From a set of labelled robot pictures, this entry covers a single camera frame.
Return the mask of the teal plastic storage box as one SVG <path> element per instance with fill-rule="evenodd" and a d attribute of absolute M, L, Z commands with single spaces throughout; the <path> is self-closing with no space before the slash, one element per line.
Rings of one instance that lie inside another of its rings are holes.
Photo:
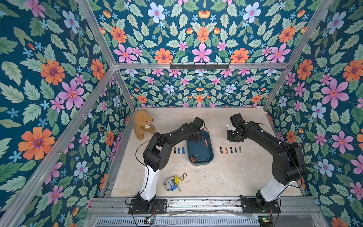
<path fill-rule="evenodd" d="M 187 140 L 187 155 L 188 160 L 194 166 L 208 165 L 214 159 L 214 151 L 210 135 L 207 131 L 202 131 L 203 138 L 201 143 L 194 143 Z M 208 146 L 205 144 L 205 139 L 208 140 Z"/>

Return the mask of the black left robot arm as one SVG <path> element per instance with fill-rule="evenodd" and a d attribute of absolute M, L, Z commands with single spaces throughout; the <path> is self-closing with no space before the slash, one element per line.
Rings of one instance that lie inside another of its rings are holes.
<path fill-rule="evenodd" d="M 156 197 L 157 181 L 160 171 L 167 165 L 172 148 L 185 141 L 201 142 L 204 121 L 196 118 L 194 122 L 183 124 L 179 129 L 160 134 L 156 132 L 143 153 L 145 174 L 142 187 L 138 192 L 139 200 L 152 201 Z"/>

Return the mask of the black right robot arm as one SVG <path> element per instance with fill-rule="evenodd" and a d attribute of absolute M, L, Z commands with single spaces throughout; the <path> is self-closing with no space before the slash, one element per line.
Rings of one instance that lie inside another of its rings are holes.
<path fill-rule="evenodd" d="M 253 121 L 247 122 L 237 115 L 232 116 L 230 120 L 234 129 L 227 131 L 228 141 L 252 140 L 272 156 L 272 177 L 266 186 L 256 193 L 256 203 L 264 206 L 276 201 L 287 187 L 300 180 L 306 172 L 301 147 L 295 142 L 289 144 L 279 140 Z"/>

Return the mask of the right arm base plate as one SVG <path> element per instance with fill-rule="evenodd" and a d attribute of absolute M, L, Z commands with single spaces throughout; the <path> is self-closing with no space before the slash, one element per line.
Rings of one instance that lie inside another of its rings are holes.
<path fill-rule="evenodd" d="M 262 197 L 257 196 L 256 198 L 248 198 L 240 195 L 240 201 L 243 213 L 280 213 L 280 205 L 278 200 L 271 202 L 264 201 Z"/>

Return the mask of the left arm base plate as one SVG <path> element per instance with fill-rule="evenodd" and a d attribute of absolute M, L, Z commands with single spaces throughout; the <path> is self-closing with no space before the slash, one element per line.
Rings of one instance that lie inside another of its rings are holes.
<path fill-rule="evenodd" d="M 131 200 L 129 207 L 129 214 L 166 214 L 167 199 L 154 199 L 151 202 L 137 200 L 136 198 Z"/>

